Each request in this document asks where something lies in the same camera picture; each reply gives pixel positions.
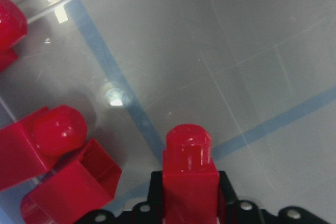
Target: black bracket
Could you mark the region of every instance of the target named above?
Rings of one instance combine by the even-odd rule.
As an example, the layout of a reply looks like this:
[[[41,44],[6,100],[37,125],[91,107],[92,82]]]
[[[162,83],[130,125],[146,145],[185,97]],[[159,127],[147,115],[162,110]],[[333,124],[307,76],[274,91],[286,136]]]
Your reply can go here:
[[[106,210],[94,210],[76,224],[162,224],[162,196],[162,172],[152,172],[147,201],[118,217]],[[219,171],[218,219],[221,224],[328,224],[300,207],[286,207],[274,216],[251,201],[239,200],[224,171]]]

